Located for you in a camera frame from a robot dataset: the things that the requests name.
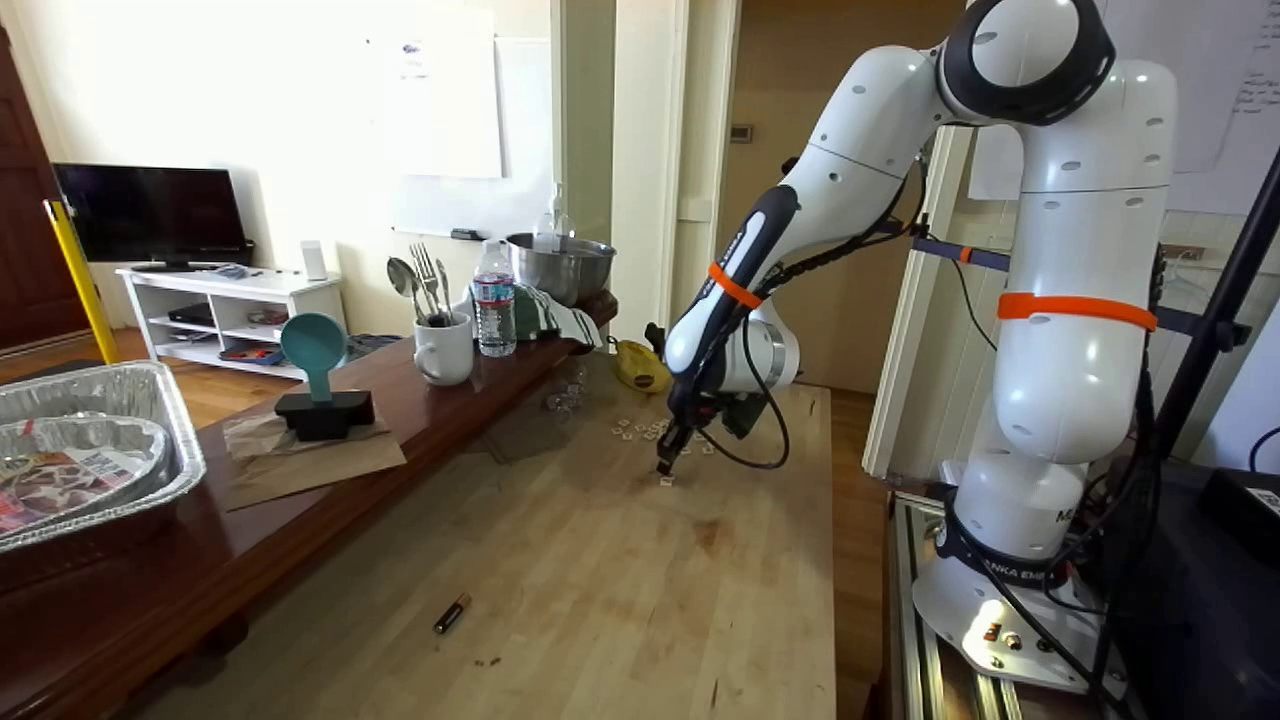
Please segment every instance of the green object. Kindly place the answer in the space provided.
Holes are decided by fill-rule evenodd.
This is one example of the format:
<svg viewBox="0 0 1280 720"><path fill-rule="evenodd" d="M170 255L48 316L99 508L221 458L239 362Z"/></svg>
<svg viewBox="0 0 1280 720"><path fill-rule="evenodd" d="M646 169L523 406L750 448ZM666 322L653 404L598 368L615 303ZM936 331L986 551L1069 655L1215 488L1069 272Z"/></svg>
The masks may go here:
<svg viewBox="0 0 1280 720"><path fill-rule="evenodd" d="M343 326L336 326L336 318L316 316L316 313L299 313L284 322L279 331L279 346L289 354L289 362L307 371L307 388L316 404L327 404L327 371L343 361L348 352L348 336Z"/></svg>
<svg viewBox="0 0 1280 720"><path fill-rule="evenodd" d="M523 288L514 288L514 336L532 338L538 331L544 331L544 313L534 308L534 298Z"/></svg>

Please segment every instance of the black cable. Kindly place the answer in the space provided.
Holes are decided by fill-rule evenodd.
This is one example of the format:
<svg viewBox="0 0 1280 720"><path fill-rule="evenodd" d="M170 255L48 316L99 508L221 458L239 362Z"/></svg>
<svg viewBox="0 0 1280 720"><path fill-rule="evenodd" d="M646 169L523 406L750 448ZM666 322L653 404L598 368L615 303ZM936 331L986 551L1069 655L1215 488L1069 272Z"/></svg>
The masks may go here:
<svg viewBox="0 0 1280 720"><path fill-rule="evenodd" d="M920 219L920 208L924 208L924 187L926 187L926 164L924 164L924 160L920 160L920 172L914 172L914 177L920 177L920 200L914 200L911 219ZM914 226L914 223L892 219L892 208L897 208L897 200L888 204L888 212L885 212L867 231L857 231L857 235L849 235L843 244L835 244L835 247L829 247L829 253L803 255L803 261L796 261L796 262L774 262L774 268L761 280L756 295L768 295L770 288L778 288L778 284L786 284L786 280L796 280L796 276L803 276L803 272L816 272L816 268L823 268L823 262L831 262L831 261L839 261L839 255L849 255L849 253L898 238L907 226Z"/></svg>
<svg viewBox="0 0 1280 720"><path fill-rule="evenodd" d="M950 261L950 272L958 280L958 295L963 295L963 313L969 313L969 322L983 336L983 344L995 352L995 338L986 336L986 326L974 318L973 313L973 295L969 295L969 280L963 280L963 268Z"/></svg>
<svg viewBox="0 0 1280 720"><path fill-rule="evenodd" d="M1062 612L1081 612L1081 616L1101 616L1104 608L1085 608L1085 605L1069 605L1059 597L1050 597L1050 587L1039 587L1047 605L1062 608Z"/></svg>
<svg viewBox="0 0 1280 720"><path fill-rule="evenodd" d="M1097 651L1092 651L1092 670L1089 670L1089 687L1101 687L1104 681L1104 665L1111 651L1111 637L1114 637L1114 612L1121 601L1126 592L1126 578L1137 574L1142 551L1153 546L1155 524L1160 524L1160 454L1155 454L1155 390L1153 390L1153 331L1142 336L1142 354L1141 354L1141 381L1137 381L1137 448L1133 448L1133 477L1126 488L1137 490L1137 541L1126 544L1126 556L1121 556L1121 573L1106 587L1104 601L1104 616L1101 616L1101 630L1097 630Z"/></svg>
<svg viewBox="0 0 1280 720"><path fill-rule="evenodd" d="M778 448L778 454L774 458L746 458L746 454L734 454L733 448L724 448L706 426L694 426L724 458L733 458L733 463L742 463L742 469L782 469L786 458L791 458L791 426L786 426L786 417L782 417L782 406L774 406L774 400L770 400L770 390L768 390L768 384L764 384L764 375L761 375L761 368L756 368L756 361L750 361L750 326L746 326L746 318L740 322L742 326L742 354L746 354L746 371L756 375L756 384L761 384L761 395L764 395L764 404L770 406L770 418L774 418L774 426L778 426L778 435L782 435L782 448Z"/></svg>
<svg viewBox="0 0 1280 720"><path fill-rule="evenodd" d="M1153 303L1153 308L1155 308L1160 295L1163 295L1163 268L1166 268L1166 261L1155 255L1155 262L1153 262L1153 288L1148 288L1148 303ZM1133 477L1137 477L1141 458L1142 458L1142 454L1153 450L1153 443L1155 443L1155 395L1153 395L1148 344L1153 344L1153 336L1142 336L1142 362L1141 362L1141 390L1137 390L1137 432L1133 432L1137 443L1133 443L1133 454L1126 454L1114 488L1106 490L1106 497L1111 497L1111 508L1104 508L1104 514L1092 524L1092 535L1104 530L1106 519L1126 508L1133 488L1137 488Z"/></svg>
<svg viewBox="0 0 1280 720"><path fill-rule="evenodd" d="M1252 448L1247 448L1247 472L1257 472L1257 454L1263 450L1263 443L1266 443L1270 435L1280 435L1280 424L1266 426L1259 440L1252 440Z"/></svg>

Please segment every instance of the tray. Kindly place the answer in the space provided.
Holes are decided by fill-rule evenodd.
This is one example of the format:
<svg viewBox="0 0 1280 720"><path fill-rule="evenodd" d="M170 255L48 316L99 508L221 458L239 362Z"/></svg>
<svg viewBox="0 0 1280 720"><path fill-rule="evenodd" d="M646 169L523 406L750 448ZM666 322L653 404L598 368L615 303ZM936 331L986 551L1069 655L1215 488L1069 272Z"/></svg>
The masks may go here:
<svg viewBox="0 0 1280 720"><path fill-rule="evenodd" d="M77 512L0 530L0 561L11 561L11 551L28 544L48 544L73 530L152 512L187 497L202 479L202 450L197 443L197 426L180 400L180 388L170 371L152 361L0 384L0 454L17 454L5 448L21 443L5 440L5 432L23 432L28 424L62 426L68 440L82 443L110 443L129 435L124 448L135 450L155 435L155 458L135 469L108 497L78 502Z"/></svg>
<svg viewBox="0 0 1280 720"><path fill-rule="evenodd" d="M165 426L138 417L0 424L0 535L89 512L160 472Z"/></svg>

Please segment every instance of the mug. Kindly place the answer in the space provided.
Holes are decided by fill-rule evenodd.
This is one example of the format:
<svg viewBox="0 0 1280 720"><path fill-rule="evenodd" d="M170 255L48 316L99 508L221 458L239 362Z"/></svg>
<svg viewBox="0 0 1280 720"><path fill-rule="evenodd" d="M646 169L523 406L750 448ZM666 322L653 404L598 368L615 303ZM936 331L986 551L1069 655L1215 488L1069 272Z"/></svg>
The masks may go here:
<svg viewBox="0 0 1280 720"><path fill-rule="evenodd" d="M464 384L477 368L470 318L464 313L434 313L421 318L413 361L430 384Z"/></svg>

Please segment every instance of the orange object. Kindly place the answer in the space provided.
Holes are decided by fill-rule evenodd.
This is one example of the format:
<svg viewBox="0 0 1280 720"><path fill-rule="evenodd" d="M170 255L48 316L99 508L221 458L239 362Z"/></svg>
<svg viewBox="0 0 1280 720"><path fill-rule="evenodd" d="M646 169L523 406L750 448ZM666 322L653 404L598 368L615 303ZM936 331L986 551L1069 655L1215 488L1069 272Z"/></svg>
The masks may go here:
<svg viewBox="0 0 1280 720"><path fill-rule="evenodd" d="M733 295L740 308L761 308L761 295L740 288L719 262L706 268L706 276Z"/></svg>
<svg viewBox="0 0 1280 720"><path fill-rule="evenodd" d="M1097 318L1137 322L1142 331L1155 326L1155 316L1148 308L1104 298L1104 295L1033 295L1033 293L1000 295L1000 318L1029 318L1029 316L1097 316Z"/></svg>

